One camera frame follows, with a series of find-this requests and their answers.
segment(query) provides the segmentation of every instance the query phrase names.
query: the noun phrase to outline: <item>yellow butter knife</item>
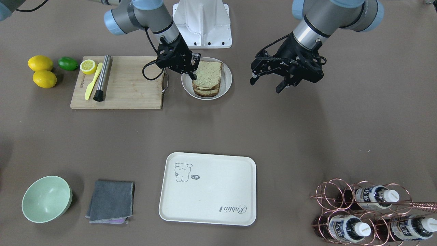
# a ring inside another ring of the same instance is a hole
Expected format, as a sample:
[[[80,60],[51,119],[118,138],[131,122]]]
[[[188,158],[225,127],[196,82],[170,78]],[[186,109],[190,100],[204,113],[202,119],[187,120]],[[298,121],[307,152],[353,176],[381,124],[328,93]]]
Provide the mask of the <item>yellow butter knife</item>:
[[[94,85],[96,84],[97,78],[99,77],[100,72],[102,71],[102,66],[103,63],[99,63],[97,65],[97,69],[96,69],[96,73],[94,74],[93,81],[91,81],[91,83],[88,84],[87,90],[85,91],[85,100],[90,99],[91,93],[93,92]]]

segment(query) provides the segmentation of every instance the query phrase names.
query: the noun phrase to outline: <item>bottle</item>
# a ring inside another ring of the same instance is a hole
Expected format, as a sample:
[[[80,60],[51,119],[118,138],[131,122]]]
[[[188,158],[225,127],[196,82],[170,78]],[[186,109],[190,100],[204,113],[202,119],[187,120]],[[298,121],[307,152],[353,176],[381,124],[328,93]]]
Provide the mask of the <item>bottle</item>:
[[[337,215],[332,217],[329,222],[325,216],[322,216],[320,220],[317,218],[313,222],[313,225],[317,224],[325,224],[314,227],[314,231],[319,237],[343,243],[360,242],[371,233],[370,226],[353,215]]]
[[[341,193],[337,198],[337,202],[341,204],[341,208],[346,208],[353,202],[350,209],[356,212],[384,210],[391,207],[391,203],[398,201],[399,193],[395,190],[389,190],[382,185],[356,189],[354,202],[352,201],[351,190],[344,191],[344,200]]]
[[[426,240],[433,236],[433,232],[437,232],[437,220],[433,218],[425,218],[422,216],[404,216],[385,220],[390,228],[391,236],[387,226],[382,221],[377,221],[376,232],[379,238],[387,242],[402,242],[402,241],[418,241]]]

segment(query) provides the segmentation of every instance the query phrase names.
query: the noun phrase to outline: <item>green bowl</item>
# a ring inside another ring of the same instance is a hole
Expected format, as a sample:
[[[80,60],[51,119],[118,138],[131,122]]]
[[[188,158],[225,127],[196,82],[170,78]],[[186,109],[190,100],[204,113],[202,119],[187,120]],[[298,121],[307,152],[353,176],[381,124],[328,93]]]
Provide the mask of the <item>green bowl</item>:
[[[47,176],[33,183],[21,203],[24,216],[34,223],[45,223],[61,216],[71,204],[73,193],[58,176]]]

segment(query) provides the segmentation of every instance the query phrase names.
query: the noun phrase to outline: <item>stack of bread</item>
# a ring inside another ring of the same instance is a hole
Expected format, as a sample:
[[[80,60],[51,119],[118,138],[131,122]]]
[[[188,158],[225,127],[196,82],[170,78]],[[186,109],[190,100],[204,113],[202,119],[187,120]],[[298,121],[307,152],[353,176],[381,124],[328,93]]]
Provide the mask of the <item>stack of bread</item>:
[[[221,62],[200,61],[196,75],[197,80],[192,83],[194,93],[201,97],[213,97],[220,92]]]

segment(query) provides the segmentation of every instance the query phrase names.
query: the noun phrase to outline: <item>rectangular tray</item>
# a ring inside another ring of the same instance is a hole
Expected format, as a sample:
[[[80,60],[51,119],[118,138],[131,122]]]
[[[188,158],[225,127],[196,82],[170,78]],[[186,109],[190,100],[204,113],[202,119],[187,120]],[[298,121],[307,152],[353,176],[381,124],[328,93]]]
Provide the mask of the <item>rectangular tray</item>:
[[[241,156],[170,154],[159,214],[166,221],[251,225],[257,217],[255,162]]]

